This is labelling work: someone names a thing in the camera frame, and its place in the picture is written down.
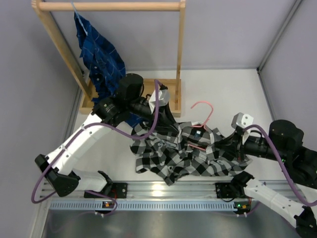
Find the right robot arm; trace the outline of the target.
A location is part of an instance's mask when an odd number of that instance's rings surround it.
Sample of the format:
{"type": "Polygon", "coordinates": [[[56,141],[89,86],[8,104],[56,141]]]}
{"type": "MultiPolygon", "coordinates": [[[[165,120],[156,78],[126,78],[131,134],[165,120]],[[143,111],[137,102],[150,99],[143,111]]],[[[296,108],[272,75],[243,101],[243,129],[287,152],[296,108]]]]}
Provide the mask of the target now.
{"type": "Polygon", "coordinates": [[[218,185],[218,197],[252,198],[285,219],[302,238],[317,236],[317,153],[303,145],[304,132],[294,123],[274,120],[268,132],[233,121],[235,131],[214,145],[221,156],[242,162],[264,158],[269,168],[260,178],[243,171],[218,185]]]}

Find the black white checkered shirt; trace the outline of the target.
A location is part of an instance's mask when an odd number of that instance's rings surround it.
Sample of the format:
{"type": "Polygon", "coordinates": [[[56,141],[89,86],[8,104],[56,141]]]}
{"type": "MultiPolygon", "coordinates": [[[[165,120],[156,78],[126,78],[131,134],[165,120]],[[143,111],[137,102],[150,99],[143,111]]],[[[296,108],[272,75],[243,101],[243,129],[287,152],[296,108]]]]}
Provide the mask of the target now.
{"type": "Polygon", "coordinates": [[[136,157],[136,173],[152,172],[172,185],[187,175],[232,177],[253,161],[249,157],[229,160],[227,153],[215,148],[215,142],[224,138],[217,128],[190,121],[174,127],[176,131],[155,130],[145,139],[133,140],[130,150],[136,157]]]}

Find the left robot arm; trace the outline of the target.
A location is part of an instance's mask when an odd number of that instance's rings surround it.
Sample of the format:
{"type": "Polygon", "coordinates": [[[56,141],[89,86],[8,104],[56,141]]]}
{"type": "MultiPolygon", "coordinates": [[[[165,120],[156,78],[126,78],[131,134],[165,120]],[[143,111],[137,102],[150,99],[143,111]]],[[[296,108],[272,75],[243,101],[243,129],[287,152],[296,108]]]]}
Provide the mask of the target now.
{"type": "Polygon", "coordinates": [[[115,131],[133,140],[142,140],[155,131],[176,131],[175,119],[169,108],[168,87],[154,80],[155,90],[149,99],[142,97],[144,79],[129,73],[120,81],[114,96],[104,98],[95,105],[84,123],[64,143],[47,155],[40,154],[35,163],[54,189],[53,193],[65,197],[74,191],[110,196],[112,180],[102,171],[85,172],[74,166],[99,139],[115,131]],[[136,115],[150,123],[150,129],[140,136],[128,134],[117,126],[136,115]]]}

